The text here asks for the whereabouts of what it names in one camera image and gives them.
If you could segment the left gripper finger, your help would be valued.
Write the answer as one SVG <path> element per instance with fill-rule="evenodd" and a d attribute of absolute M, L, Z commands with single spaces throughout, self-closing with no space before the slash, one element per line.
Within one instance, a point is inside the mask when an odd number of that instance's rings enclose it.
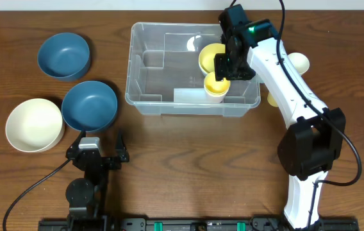
<path fill-rule="evenodd" d="M 124 143 L 124 139 L 122 136 L 122 131 L 119 130 L 117 133 L 117 141 L 115 143 L 115 151 L 119 157 L 127 157 L 128 151 L 126 145 Z"/>
<path fill-rule="evenodd" d="M 76 140 L 71 144 L 71 150 L 76 151 L 79 149 L 79 144 L 82 138 L 86 137 L 86 131 L 82 130 Z"/>

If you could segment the yellow small bowl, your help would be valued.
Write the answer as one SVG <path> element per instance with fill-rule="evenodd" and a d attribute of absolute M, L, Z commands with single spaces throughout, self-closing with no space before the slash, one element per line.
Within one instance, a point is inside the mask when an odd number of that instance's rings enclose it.
<path fill-rule="evenodd" d="M 215 55 L 225 53 L 225 45 L 221 43 L 213 43 L 205 46 L 199 53 L 199 67 L 202 73 L 206 76 L 215 70 Z"/>

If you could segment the yellow cup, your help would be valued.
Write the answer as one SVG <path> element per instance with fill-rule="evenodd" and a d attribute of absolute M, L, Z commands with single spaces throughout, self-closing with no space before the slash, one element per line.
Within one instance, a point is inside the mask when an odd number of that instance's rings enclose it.
<path fill-rule="evenodd" d="M 222 81 L 217 81 L 214 72 L 208 73 L 204 78 L 204 89 L 212 96 L 225 95 L 230 86 L 231 82 L 225 78 Z"/>
<path fill-rule="evenodd" d="M 268 93 L 267 101 L 268 101 L 269 105 L 271 105 L 272 107 L 276 107 L 276 108 L 278 107 L 276 100 L 274 99 L 274 97 L 272 96 L 272 94 L 270 92 Z"/>

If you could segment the cream cup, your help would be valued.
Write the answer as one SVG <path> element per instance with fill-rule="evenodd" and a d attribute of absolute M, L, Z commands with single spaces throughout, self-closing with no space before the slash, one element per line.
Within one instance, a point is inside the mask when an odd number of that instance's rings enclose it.
<path fill-rule="evenodd" d="M 302 53 L 290 53 L 288 58 L 301 76 L 310 68 L 310 61 Z"/>

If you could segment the pink cup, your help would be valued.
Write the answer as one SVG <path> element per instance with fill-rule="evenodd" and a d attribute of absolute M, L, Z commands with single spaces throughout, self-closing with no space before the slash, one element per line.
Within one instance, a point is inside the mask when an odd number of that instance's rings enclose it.
<path fill-rule="evenodd" d="M 215 94 L 207 91 L 205 93 L 207 103 L 221 103 L 227 94 L 227 92 L 224 92 L 223 94 Z"/>

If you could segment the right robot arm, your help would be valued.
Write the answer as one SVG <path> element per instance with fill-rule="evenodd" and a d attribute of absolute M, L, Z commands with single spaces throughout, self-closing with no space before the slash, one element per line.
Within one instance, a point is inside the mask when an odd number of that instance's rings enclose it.
<path fill-rule="evenodd" d="M 290 230 L 310 230 L 317 212 L 322 183 L 340 156 L 345 116 L 328 109 L 307 86 L 291 62 L 272 23 L 220 17 L 224 53 L 215 56 L 218 81 L 250 80 L 259 76 L 276 101 L 286 125 L 277 147 L 289 175 L 284 217 Z"/>

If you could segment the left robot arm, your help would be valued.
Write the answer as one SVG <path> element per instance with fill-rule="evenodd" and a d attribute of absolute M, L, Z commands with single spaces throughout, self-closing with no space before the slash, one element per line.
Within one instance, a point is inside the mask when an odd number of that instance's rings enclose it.
<path fill-rule="evenodd" d="M 84 177 L 73 180 L 65 192 L 69 203 L 66 228 L 69 231 L 115 229 L 115 220 L 104 214 L 104 203 L 109 172 L 120 170 L 122 163 L 129 162 L 122 134 L 117 134 L 112 156 L 104 157 L 102 153 L 100 139 L 87 137 L 85 131 L 78 135 L 66 151 L 67 160 L 84 172 Z"/>

